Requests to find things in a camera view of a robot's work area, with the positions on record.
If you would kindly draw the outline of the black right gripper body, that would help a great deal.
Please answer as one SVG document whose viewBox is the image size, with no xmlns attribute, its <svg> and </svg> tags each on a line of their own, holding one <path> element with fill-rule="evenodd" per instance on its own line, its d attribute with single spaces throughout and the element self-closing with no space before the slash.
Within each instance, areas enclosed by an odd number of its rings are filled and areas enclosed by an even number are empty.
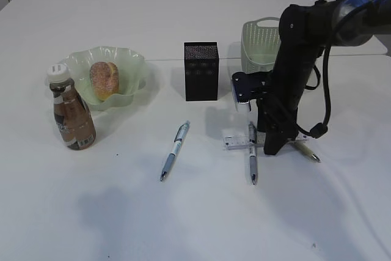
<svg viewBox="0 0 391 261">
<path fill-rule="evenodd" d="M 285 101 L 279 100 L 268 83 L 260 83 L 257 128 L 258 131 L 265 133 L 264 154 L 276 155 L 284 145 L 296 140 L 299 134 L 298 104 L 304 89 L 305 87 L 290 90 L 288 100 Z"/>
</svg>

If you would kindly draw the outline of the blue black right robot arm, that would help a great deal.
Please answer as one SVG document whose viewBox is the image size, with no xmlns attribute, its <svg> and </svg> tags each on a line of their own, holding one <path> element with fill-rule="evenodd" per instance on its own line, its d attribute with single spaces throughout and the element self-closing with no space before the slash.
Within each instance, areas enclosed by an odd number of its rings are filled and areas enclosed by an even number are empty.
<svg viewBox="0 0 391 261">
<path fill-rule="evenodd" d="M 290 5 L 279 22 L 280 48 L 273 69 L 254 76 L 258 129 L 266 134 L 263 151 L 276 155 L 299 133 L 319 138 L 331 117 L 328 61 L 332 46 L 360 46 L 375 34 L 390 33 L 390 0 L 341 0 Z M 323 57 L 325 115 L 310 131 L 297 124 L 298 104 L 316 60 Z"/>
</svg>

